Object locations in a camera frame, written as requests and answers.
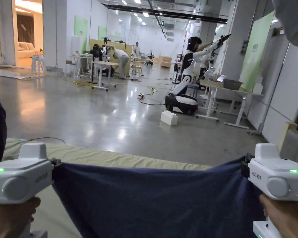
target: black ceiling beam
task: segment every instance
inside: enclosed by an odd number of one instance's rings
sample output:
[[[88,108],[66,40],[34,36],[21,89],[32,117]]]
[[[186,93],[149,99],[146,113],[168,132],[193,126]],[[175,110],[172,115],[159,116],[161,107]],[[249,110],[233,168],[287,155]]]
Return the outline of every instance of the black ceiling beam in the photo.
[[[227,24],[226,22],[228,21],[225,18],[193,15],[193,14],[180,13],[180,12],[160,11],[160,10],[153,10],[153,9],[146,9],[146,8],[130,7],[125,5],[111,5],[111,4],[103,4],[103,5],[111,10],[128,11],[128,12],[139,13],[139,14],[142,14],[143,12],[147,12],[149,15],[153,15],[153,16],[180,18],[180,19],[187,19],[187,20],[193,20],[193,21],[200,19],[202,22],[219,23],[223,25],[226,25]]]

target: gray bowl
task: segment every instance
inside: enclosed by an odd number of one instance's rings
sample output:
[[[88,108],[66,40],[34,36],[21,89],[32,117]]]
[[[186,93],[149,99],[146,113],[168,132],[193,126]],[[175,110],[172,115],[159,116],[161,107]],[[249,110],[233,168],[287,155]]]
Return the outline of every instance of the gray bowl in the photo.
[[[223,87],[225,89],[230,89],[230,90],[239,90],[242,82],[231,80],[231,79],[225,79],[223,84]]]

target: human hand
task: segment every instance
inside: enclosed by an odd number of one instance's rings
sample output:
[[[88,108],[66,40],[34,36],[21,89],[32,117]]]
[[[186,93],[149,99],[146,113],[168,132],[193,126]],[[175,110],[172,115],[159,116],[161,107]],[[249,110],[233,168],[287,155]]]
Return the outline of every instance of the human hand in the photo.
[[[264,194],[259,200],[283,238],[298,238],[298,201],[276,201]]]
[[[16,238],[21,235],[41,200],[33,197],[22,204],[0,205],[0,238]]]

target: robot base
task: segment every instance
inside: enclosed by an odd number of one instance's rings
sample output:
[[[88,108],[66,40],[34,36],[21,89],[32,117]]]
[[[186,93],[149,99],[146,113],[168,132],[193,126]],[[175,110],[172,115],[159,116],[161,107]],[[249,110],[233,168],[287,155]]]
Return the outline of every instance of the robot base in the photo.
[[[182,113],[193,115],[198,109],[198,100],[184,94],[174,95],[169,93],[165,97],[165,107],[171,112],[174,107],[177,107]]]

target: doorway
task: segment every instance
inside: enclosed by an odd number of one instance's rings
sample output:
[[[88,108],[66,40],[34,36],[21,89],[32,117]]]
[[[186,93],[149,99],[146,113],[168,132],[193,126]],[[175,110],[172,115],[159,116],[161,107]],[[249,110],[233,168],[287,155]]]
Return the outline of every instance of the doorway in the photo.
[[[43,54],[42,2],[12,0],[15,10],[14,30],[16,66],[31,68],[32,56]]]

